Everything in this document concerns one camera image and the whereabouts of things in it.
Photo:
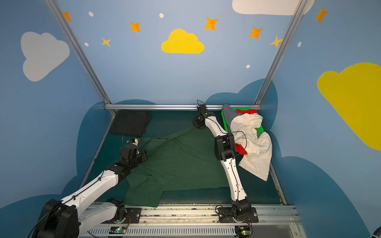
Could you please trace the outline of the dark green t-shirt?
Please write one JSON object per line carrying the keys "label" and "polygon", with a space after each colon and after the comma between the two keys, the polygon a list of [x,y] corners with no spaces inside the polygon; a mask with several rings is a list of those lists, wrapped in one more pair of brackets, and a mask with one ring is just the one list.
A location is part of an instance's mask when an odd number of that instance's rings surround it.
{"label": "dark green t-shirt", "polygon": [[156,207],[168,191],[206,191],[229,188],[227,176],[214,154],[209,130],[189,128],[166,137],[139,138],[144,162],[126,178],[128,205]]}

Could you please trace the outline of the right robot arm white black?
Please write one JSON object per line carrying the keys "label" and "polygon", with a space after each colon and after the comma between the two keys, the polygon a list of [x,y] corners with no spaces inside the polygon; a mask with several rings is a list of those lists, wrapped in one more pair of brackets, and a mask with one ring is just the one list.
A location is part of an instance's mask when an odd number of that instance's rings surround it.
{"label": "right robot arm white black", "polygon": [[236,220],[243,220],[252,213],[252,206],[238,174],[234,136],[218,123],[213,112],[203,105],[199,106],[197,110],[198,115],[192,123],[200,130],[208,128],[214,136],[215,156],[225,171],[230,188],[233,205],[230,214]]}

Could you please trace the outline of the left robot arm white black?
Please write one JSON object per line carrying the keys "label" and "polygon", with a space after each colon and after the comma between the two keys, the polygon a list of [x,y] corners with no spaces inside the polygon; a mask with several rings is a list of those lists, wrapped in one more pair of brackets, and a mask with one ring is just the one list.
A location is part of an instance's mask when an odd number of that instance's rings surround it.
{"label": "left robot arm white black", "polygon": [[130,222],[131,219],[122,201],[111,198],[97,208],[88,209],[88,207],[106,191],[122,182],[130,175],[132,169],[145,162],[147,162],[146,153],[137,145],[123,146],[118,159],[91,182],[61,200],[48,201],[28,236],[78,238],[104,222],[117,224]]}

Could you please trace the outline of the grey t-shirt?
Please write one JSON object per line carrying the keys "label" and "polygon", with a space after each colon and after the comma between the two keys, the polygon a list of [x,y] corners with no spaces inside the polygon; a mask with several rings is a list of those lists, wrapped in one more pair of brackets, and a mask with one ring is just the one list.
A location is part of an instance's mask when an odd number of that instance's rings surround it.
{"label": "grey t-shirt", "polygon": [[228,128],[230,128],[231,122],[233,121],[233,119],[240,115],[228,104],[223,105],[222,112],[224,113],[224,119]]}

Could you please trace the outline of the folded black t-shirt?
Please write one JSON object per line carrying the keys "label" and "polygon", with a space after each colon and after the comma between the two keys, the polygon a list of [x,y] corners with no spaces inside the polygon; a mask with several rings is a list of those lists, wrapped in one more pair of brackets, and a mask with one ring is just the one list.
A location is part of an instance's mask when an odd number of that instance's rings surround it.
{"label": "folded black t-shirt", "polygon": [[116,114],[109,133],[141,137],[151,119],[152,115],[146,111],[120,110]]}

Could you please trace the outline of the red t-shirt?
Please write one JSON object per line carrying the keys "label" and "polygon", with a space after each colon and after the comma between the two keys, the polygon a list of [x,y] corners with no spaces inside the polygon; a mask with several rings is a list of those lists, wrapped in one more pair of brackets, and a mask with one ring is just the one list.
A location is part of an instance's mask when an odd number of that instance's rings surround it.
{"label": "red t-shirt", "polygon": [[[257,114],[258,112],[255,110],[255,109],[248,109],[248,108],[237,108],[235,109],[235,112],[239,113],[239,114]],[[240,154],[240,155],[246,155],[247,152],[245,150],[245,148],[240,145],[240,144],[235,144],[235,148],[236,148],[236,151]]]}

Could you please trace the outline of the bright green basket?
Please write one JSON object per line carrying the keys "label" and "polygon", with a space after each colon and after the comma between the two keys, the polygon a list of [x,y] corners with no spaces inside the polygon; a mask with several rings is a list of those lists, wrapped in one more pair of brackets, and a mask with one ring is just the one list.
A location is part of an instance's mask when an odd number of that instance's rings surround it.
{"label": "bright green basket", "polygon": [[[226,122],[225,122],[225,119],[224,119],[224,113],[223,112],[221,112],[221,116],[222,116],[222,120],[223,120],[223,124],[224,124],[224,129],[227,131],[227,132],[229,132],[230,131],[230,129],[227,127],[227,125],[226,125]],[[262,126],[260,126],[259,128],[256,128],[256,130],[257,130],[257,136],[259,137],[262,133],[264,133],[264,129],[263,129],[263,127]]]}

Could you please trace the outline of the white t-shirt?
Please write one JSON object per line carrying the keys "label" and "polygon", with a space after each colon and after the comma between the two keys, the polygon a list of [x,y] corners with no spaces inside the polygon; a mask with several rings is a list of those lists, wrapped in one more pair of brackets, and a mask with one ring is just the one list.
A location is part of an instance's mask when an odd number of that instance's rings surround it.
{"label": "white t-shirt", "polygon": [[235,143],[241,145],[246,155],[239,166],[263,181],[268,180],[272,158],[272,141],[266,132],[258,135],[257,128],[262,125],[259,114],[238,114],[230,123]]}

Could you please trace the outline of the left controller board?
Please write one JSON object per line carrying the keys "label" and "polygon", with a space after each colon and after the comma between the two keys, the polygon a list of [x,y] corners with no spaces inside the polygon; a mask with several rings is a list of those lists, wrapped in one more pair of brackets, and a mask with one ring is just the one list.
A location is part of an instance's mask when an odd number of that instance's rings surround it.
{"label": "left controller board", "polygon": [[124,235],[127,232],[127,226],[124,227],[111,227],[109,235]]}

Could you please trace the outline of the controller board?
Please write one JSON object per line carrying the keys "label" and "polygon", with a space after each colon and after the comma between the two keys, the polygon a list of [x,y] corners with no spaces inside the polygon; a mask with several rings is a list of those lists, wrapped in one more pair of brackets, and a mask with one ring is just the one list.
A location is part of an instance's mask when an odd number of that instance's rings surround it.
{"label": "controller board", "polygon": [[109,235],[124,235],[127,232],[127,226],[124,227],[111,227]]}
{"label": "controller board", "polygon": [[249,226],[235,226],[235,237],[248,238],[251,234]]}

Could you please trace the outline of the right controller board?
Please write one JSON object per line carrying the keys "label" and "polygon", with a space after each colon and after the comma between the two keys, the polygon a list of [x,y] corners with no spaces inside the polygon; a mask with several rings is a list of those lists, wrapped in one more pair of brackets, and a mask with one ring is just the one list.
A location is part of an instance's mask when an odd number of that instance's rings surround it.
{"label": "right controller board", "polygon": [[235,226],[235,237],[248,238],[251,234],[249,226]]}

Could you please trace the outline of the aluminium frame back rail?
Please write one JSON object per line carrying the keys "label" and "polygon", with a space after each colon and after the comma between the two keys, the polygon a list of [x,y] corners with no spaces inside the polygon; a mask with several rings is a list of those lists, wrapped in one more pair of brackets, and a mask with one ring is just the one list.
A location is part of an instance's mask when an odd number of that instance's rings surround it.
{"label": "aluminium frame back rail", "polygon": [[[106,104],[106,110],[160,110],[160,111],[196,111],[198,104],[195,105],[150,105],[150,104]],[[211,111],[223,109],[223,105],[206,105]],[[260,105],[230,105],[232,108],[249,108],[260,110]]]}

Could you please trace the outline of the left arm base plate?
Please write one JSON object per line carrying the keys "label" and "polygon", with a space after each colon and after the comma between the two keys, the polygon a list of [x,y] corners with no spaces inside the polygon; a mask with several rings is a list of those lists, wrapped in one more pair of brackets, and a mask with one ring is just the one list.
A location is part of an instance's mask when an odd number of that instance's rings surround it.
{"label": "left arm base plate", "polygon": [[140,221],[141,208],[125,207],[117,211],[114,219],[116,224],[137,224]]}

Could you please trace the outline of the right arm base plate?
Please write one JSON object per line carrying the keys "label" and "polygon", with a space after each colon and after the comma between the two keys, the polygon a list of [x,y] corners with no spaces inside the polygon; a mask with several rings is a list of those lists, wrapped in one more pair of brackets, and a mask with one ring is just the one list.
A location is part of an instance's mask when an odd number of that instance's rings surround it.
{"label": "right arm base plate", "polygon": [[252,213],[239,217],[232,211],[232,207],[218,207],[216,209],[218,215],[218,223],[258,223],[259,218],[255,208],[252,208]]}

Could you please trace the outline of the aluminium front rail base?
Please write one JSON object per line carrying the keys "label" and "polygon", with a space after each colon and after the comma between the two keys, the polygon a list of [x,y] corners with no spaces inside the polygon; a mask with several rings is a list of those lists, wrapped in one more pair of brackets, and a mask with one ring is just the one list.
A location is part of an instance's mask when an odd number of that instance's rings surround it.
{"label": "aluminium front rail base", "polygon": [[[91,204],[94,209],[104,202]],[[235,237],[235,226],[249,226],[252,234],[248,238],[305,238],[297,210],[288,205],[258,205],[258,223],[218,223],[216,209],[228,205],[161,205],[156,208],[141,208],[137,224],[104,222],[79,238],[148,238],[148,237]],[[127,226],[124,235],[109,235],[111,227]]]}

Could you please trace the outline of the aluminium frame right post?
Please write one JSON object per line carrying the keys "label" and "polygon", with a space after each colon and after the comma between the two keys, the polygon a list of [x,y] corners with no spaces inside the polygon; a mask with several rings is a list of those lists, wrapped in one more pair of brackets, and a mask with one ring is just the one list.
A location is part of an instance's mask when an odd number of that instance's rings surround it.
{"label": "aluminium frame right post", "polygon": [[302,0],[299,1],[297,4],[296,10],[292,15],[292,18],[283,36],[283,41],[280,43],[280,46],[278,46],[278,50],[275,54],[274,60],[256,96],[254,106],[258,108],[261,107],[261,103],[267,93],[267,90],[276,74],[276,71],[278,70],[281,64],[281,61],[287,51],[288,46],[292,41],[293,36],[295,35],[295,32],[301,22],[301,19],[303,18],[304,10],[307,6],[307,3],[308,0]]}

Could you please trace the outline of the aluminium frame post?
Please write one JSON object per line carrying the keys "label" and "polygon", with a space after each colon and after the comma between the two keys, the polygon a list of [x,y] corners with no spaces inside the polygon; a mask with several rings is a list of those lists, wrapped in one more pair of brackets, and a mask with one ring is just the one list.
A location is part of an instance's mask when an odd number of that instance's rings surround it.
{"label": "aluminium frame post", "polygon": [[303,18],[304,10],[307,6],[307,3],[308,0],[302,0],[299,1],[297,4],[296,10],[292,15],[292,18],[283,36],[283,41],[280,43],[280,46],[278,46],[278,50],[275,54],[274,60],[256,96],[254,106],[258,108],[261,107],[261,103],[267,93],[267,90],[276,74],[276,71],[278,70],[281,64],[281,61],[287,51],[288,46],[292,41],[293,36],[295,35],[295,32],[301,22],[301,19]]}
{"label": "aluminium frame post", "polygon": [[105,103],[105,106],[109,106],[112,104],[109,96],[106,93],[105,88],[103,87],[98,75],[96,74],[95,70],[93,69],[90,61],[88,60],[87,56],[85,55],[85,52],[78,41],[75,33],[73,32],[69,21],[66,20],[64,13],[62,12],[62,9],[58,3],[58,1],[53,0],[44,0],[45,4],[49,8],[50,12],[52,13],[53,17],[55,18],[56,22],[58,23],[59,27],[61,28],[62,32],[64,33],[65,37],[67,38],[68,42],[70,43],[73,51],[75,52],[76,56],[78,57],[80,63],[82,64],[83,68],[85,69],[86,73],[88,74],[90,80],[92,81],[93,85],[95,86],[98,94],[100,95],[101,99]]}

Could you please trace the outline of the aluminium frame left post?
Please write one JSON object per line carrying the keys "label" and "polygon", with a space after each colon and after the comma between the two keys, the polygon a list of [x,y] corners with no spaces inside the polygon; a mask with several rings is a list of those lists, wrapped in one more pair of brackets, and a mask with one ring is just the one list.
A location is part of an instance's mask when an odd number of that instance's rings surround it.
{"label": "aluminium frame left post", "polygon": [[56,22],[58,23],[59,27],[61,28],[62,32],[64,33],[65,37],[67,38],[68,42],[70,43],[73,51],[75,52],[76,56],[78,57],[80,63],[82,64],[83,68],[85,69],[86,73],[88,74],[90,80],[92,81],[93,85],[95,86],[98,94],[100,95],[101,99],[105,103],[105,106],[109,106],[112,104],[109,96],[106,93],[105,88],[103,87],[98,75],[96,74],[95,70],[93,69],[90,61],[88,60],[87,56],[85,55],[85,52],[78,41],[75,33],[73,32],[69,21],[66,20],[64,13],[62,12],[62,9],[58,3],[58,1],[53,0],[44,0],[45,4],[49,8],[50,12],[52,13],[53,17],[55,18]]}

